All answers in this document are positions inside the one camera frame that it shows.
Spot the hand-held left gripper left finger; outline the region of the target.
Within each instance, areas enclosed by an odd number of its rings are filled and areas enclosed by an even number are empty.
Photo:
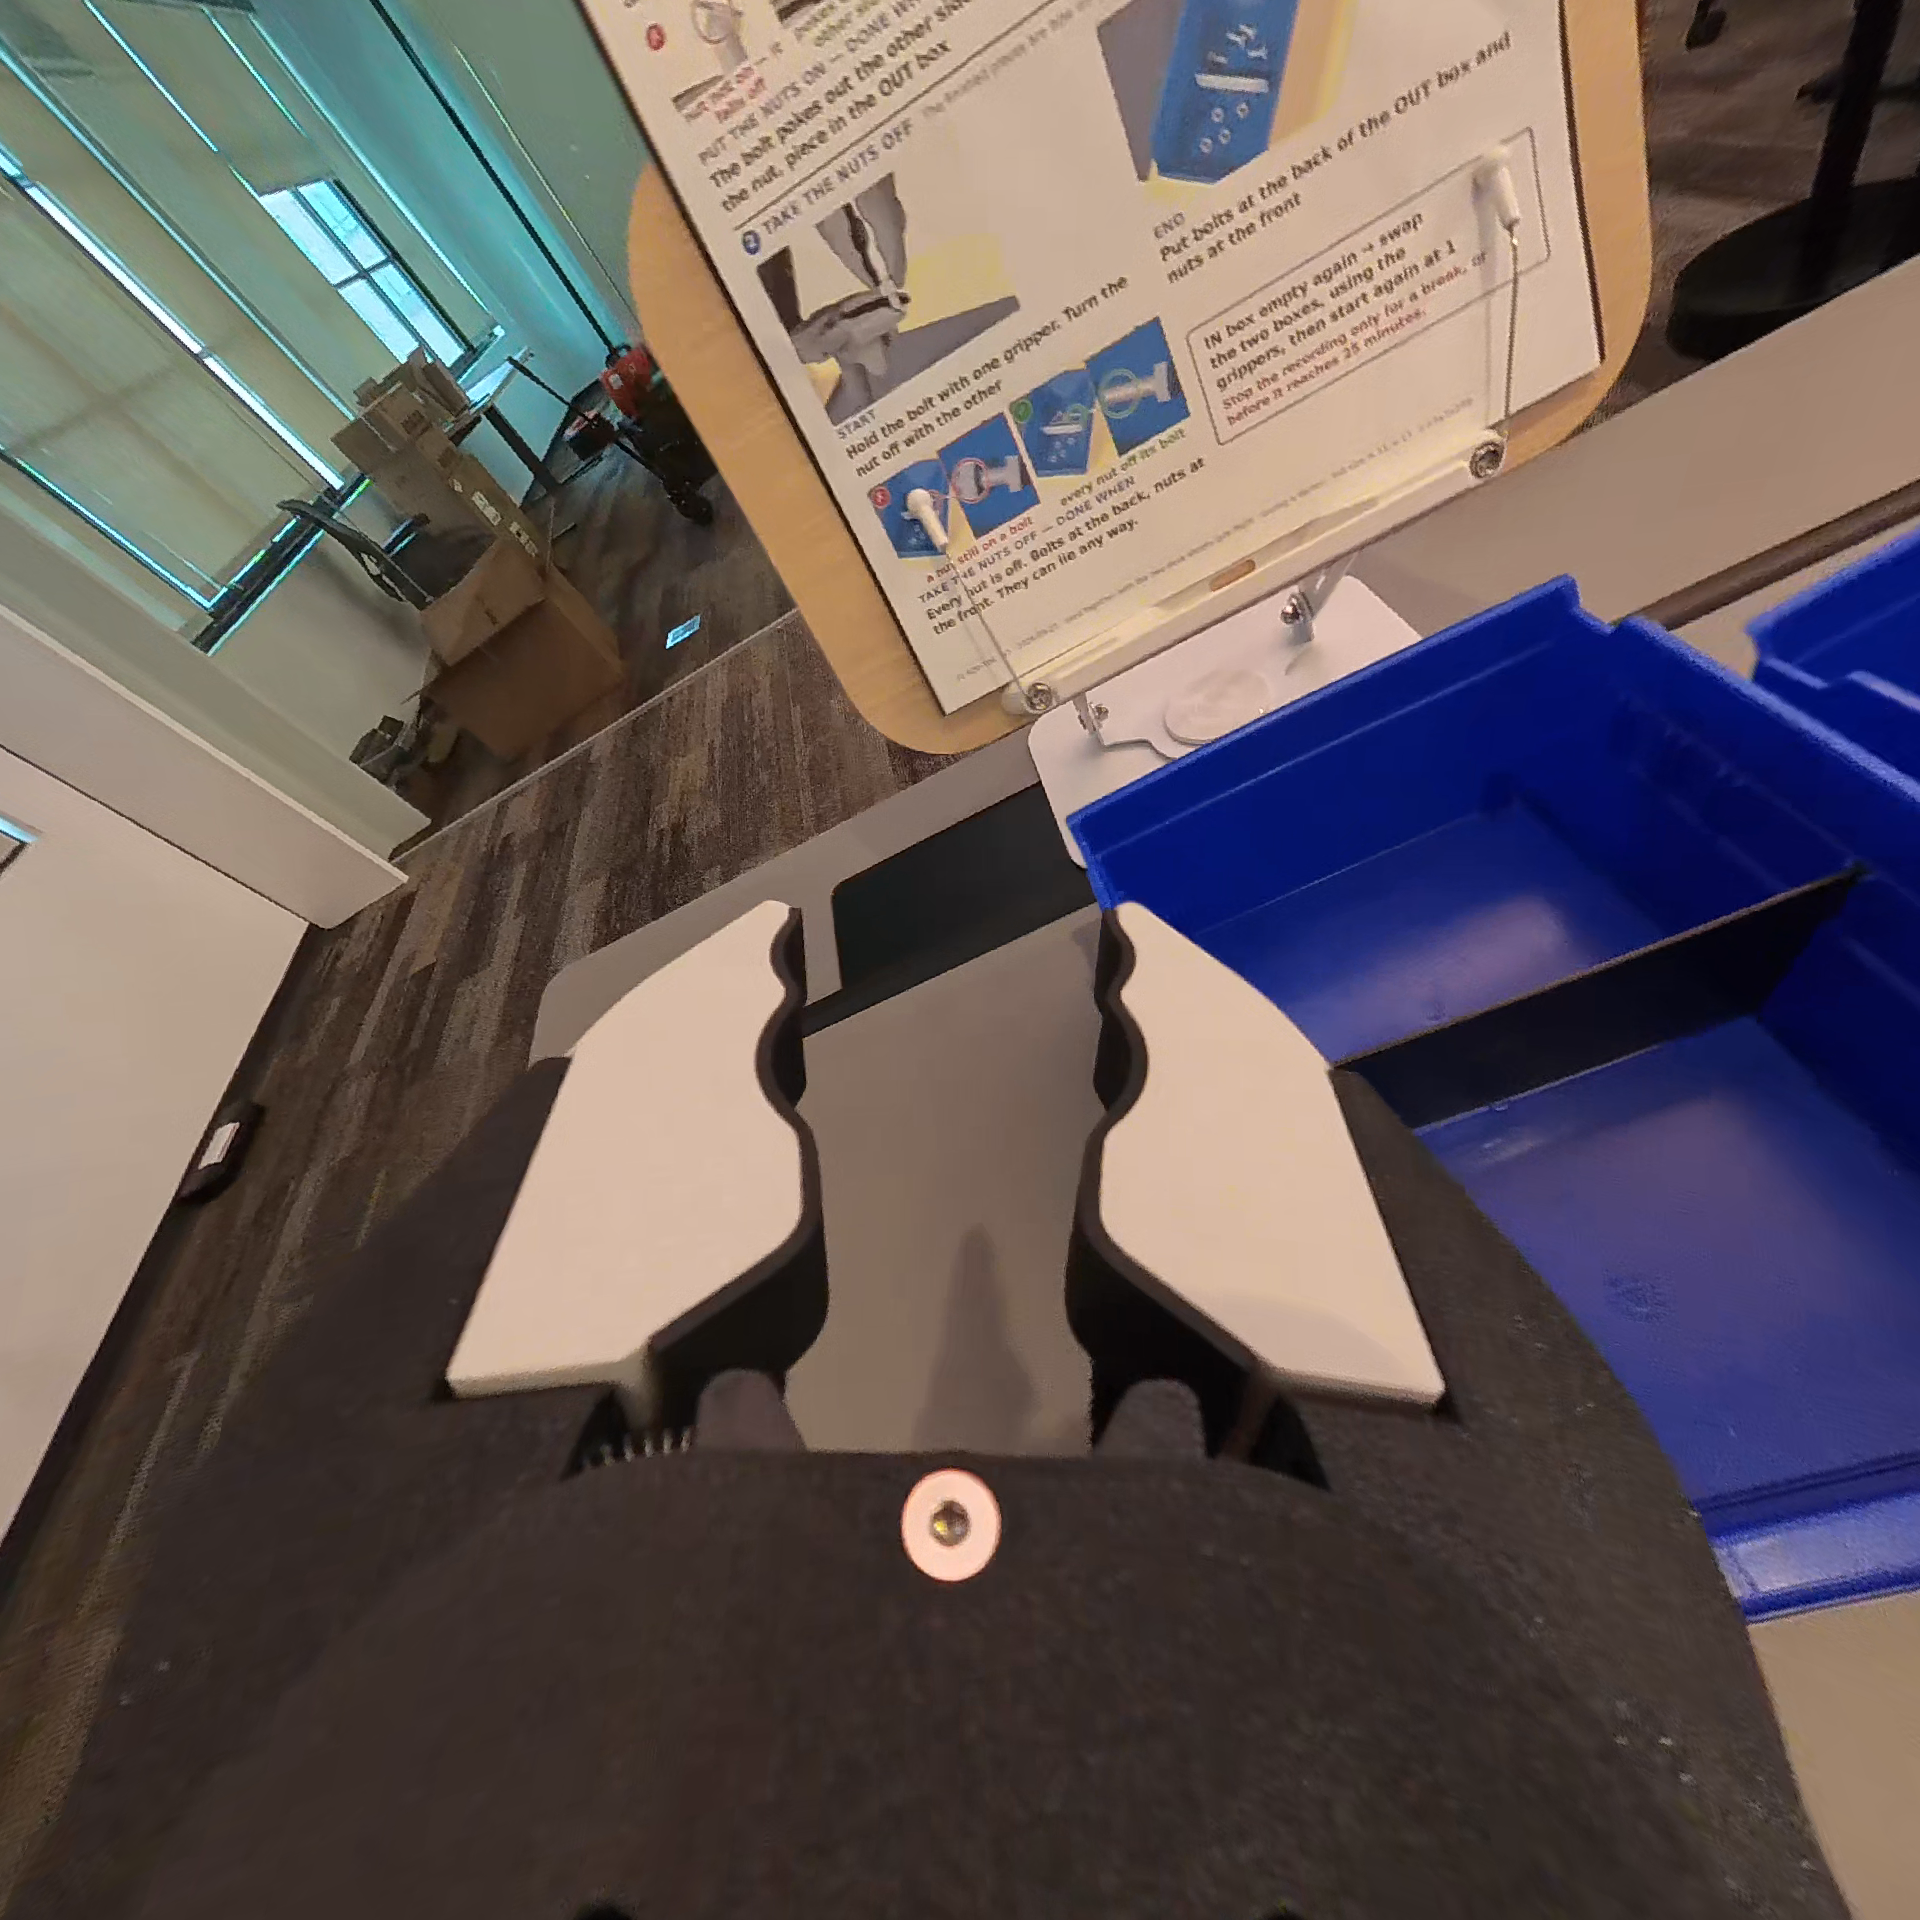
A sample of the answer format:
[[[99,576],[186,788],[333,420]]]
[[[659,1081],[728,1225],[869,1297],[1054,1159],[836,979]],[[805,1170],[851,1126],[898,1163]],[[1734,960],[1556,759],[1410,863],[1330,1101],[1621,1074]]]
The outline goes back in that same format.
[[[828,1320],[803,1016],[805,916],[757,901],[590,1023],[455,1341],[458,1401],[787,1389]]]

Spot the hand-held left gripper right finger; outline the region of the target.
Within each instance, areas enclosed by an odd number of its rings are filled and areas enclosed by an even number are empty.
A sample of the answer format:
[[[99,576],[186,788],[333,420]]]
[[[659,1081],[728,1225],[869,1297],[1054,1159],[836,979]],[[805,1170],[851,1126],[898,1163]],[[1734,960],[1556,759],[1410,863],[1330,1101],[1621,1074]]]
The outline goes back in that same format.
[[[1173,1381],[1202,1444],[1275,1410],[1433,1415],[1444,1367],[1335,1074],[1306,1031],[1140,901],[1100,921],[1100,1120],[1069,1236],[1069,1330],[1094,1435]]]

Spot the blue plastic bin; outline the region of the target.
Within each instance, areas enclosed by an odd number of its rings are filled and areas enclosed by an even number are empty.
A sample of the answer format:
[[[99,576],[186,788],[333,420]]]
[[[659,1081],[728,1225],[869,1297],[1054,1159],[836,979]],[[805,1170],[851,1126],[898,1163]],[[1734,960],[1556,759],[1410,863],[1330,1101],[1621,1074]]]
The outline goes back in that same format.
[[[1918,1593],[1918,783],[1568,579],[1072,814],[1338,1065],[1871,863],[1749,1021],[1384,1101],[1641,1408],[1749,1619]]]
[[[1918,533],[1749,625],[1756,686],[1918,778]]]

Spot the black bin divider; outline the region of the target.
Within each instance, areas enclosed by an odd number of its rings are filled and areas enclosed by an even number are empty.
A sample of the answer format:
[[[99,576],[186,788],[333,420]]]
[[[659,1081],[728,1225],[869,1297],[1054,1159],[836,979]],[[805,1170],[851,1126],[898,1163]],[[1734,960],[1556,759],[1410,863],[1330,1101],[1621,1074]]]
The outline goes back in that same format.
[[[1871,863],[1849,867],[1338,1062],[1384,1101],[1470,1114],[1756,1016]]]

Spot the black desk mat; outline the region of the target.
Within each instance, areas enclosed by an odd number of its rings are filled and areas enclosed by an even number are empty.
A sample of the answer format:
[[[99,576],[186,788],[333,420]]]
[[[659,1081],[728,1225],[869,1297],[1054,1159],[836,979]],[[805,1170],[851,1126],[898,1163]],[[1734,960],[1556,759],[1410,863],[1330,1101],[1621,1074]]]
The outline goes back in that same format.
[[[1094,909],[1041,786],[1031,786],[831,892],[836,1002],[877,1002]]]

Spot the small black floor device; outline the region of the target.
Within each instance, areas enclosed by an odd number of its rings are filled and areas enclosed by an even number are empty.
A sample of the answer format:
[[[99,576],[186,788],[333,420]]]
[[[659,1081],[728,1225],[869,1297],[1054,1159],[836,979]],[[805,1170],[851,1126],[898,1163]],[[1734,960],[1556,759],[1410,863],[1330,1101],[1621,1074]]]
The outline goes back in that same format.
[[[175,1207],[206,1207],[231,1181],[250,1163],[251,1144],[258,1139],[265,1105],[256,1101],[229,1101],[210,1123],[195,1157],[180,1180]]]

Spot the dark floor clutter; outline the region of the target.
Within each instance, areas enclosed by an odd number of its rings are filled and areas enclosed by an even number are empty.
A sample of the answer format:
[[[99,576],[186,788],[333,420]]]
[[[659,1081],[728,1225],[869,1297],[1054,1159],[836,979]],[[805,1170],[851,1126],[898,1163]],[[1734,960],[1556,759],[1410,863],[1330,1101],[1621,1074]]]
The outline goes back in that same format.
[[[460,728],[437,712],[383,717],[349,762],[383,788],[403,788],[421,772],[442,767],[458,742]]]

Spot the large brown cardboard box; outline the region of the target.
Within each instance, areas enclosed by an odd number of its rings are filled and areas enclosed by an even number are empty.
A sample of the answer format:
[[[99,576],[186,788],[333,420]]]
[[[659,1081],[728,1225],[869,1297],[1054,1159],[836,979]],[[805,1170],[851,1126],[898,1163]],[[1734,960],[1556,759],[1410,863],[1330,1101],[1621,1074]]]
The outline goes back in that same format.
[[[614,625],[514,536],[489,541],[421,611],[426,701],[494,759],[518,762],[625,682]]]

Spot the black office chair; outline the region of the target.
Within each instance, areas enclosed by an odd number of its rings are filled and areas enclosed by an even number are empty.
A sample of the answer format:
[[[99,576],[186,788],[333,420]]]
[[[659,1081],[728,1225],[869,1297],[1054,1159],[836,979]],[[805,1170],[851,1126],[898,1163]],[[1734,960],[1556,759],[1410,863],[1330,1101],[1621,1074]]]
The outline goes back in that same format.
[[[283,501],[279,509],[346,548],[381,593],[416,612],[448,601],[494,544],[475,526],[437,526],[426,516],[407,516],[388,541],[372,541],[351,519],[304,501]]]

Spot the black wheeled cart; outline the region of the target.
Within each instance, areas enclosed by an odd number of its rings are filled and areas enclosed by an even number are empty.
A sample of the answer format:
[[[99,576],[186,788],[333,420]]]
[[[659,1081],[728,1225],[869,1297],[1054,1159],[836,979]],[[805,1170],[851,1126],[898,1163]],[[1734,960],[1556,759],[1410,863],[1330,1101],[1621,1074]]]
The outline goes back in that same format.
[[[600,379],[596,392],[583,392],[568,400],[518,354],[509,354],[509,369],[529,379],[529,386],[537,386],[547,398],[563,400],[560,441],[573,451],[581,465],[592,465],[600,454],[618,448],[625,457],[633,457],[633,465],[646,468],[659,482],[659,490],[684,519],[693,525],[717,519],[717,507],[706,497],[706,484],[717,478],[717,462],[708,457],[708,448],[687,419],[687,408],[676,398],[666,373],[659,372],[659,365],[653,408],[640,425],[625,420],[614,408]]]

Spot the printed cardboard box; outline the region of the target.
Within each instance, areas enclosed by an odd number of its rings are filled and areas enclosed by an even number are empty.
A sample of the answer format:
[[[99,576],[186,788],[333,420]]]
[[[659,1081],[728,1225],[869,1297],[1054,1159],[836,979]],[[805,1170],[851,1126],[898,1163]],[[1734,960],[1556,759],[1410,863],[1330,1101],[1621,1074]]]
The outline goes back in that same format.
[[[547,565],[549,541],[522,509],[519,494],[455,437],[466,413],[466,394],[455,373],[416,348],[388,373],[359,386],[356,413],[333,433],[333,443],[396,512],[514,541],[537,565]]]

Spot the wooden document stand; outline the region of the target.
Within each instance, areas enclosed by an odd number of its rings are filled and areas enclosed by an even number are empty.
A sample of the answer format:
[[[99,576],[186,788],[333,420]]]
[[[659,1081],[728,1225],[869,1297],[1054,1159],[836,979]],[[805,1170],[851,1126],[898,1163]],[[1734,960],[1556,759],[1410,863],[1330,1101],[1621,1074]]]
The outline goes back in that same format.
[[[1069,701],[1087,710],[1094,693],[1130,670],[1144,671],[1164,653],[1248,611],[1306,602],[1309,611],[1289,631],[1309,632],[1309,616],[1330,601],[1357,560],[1370,560],[1455,501],[1506,487],[1530,462],[1585,426],[1626,369],[1653,292],[1641,7],[1564,4],[1564,31],[1600,369],[1504,425],[1481,426],[1463,451],[1414,469],[1373,501],[1269,548],[1241,541],[1232,560],[1213,563],[1202,586],[1175,593],[1165,612],[1146,611],[1115,637],[1069,650],[1061,670],[1028,670],[1021,686],[990,690],[955,712],[936,704],[844,507],[831,497],[764,372],[676,187],[659,163],[649,163],[628,209],[635,315],[857,717],[892,742],[943,759],[1018,738],[1021,762],[1032,772],[1031,728],[1054,712]]]

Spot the printed paper sheet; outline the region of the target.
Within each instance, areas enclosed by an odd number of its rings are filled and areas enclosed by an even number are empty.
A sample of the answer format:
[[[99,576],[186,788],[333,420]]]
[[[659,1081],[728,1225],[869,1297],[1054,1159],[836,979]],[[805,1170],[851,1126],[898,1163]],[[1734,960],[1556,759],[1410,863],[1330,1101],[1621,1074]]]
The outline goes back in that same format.
[[[583,4],[955,718],[1604,369],[1567,4]]]

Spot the black pole floor stand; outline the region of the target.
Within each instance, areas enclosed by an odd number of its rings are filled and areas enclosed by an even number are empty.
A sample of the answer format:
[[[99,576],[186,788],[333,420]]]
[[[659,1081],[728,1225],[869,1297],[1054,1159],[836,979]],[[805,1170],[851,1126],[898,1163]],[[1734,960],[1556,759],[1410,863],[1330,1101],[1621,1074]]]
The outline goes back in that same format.
[[[1841,64],[1807,85],[1829,107],[1807,196],[1721,234],[1677,275],[1667,324],[1677,354],[1728,357],[1918,260],[1918,173],[1860,178],[1879,110],[1918,104],[1918,80],[1887,80],[1903,14],[1908,4],[1853,4]]]

